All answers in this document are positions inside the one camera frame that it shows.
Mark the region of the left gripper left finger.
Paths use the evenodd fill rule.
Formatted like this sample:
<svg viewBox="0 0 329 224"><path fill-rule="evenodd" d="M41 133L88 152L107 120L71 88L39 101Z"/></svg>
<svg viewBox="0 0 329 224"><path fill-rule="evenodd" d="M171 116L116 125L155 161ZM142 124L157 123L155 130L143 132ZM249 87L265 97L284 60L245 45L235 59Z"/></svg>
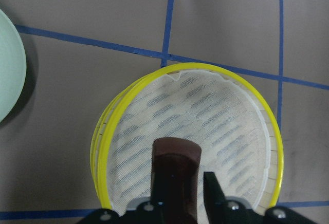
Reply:
<svg viewBox="0 0 329 224"><path fill-rule="evenodd" d="M157 173L151 173L150 196L131 200L126 207L126 223L164 223L164 198Z"/></svg>

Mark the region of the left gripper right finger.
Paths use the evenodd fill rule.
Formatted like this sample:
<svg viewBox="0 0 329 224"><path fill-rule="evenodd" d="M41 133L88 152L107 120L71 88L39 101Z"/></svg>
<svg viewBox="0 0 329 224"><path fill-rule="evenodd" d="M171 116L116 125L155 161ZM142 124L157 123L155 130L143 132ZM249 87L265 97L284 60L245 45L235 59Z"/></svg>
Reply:
<svg viewBox="0 0 329 224"><path fill-rule="evenodd" d="M250 204L239 197L225 196L214 172L204 172L203 194L209 223L252 223Z"/></svg>

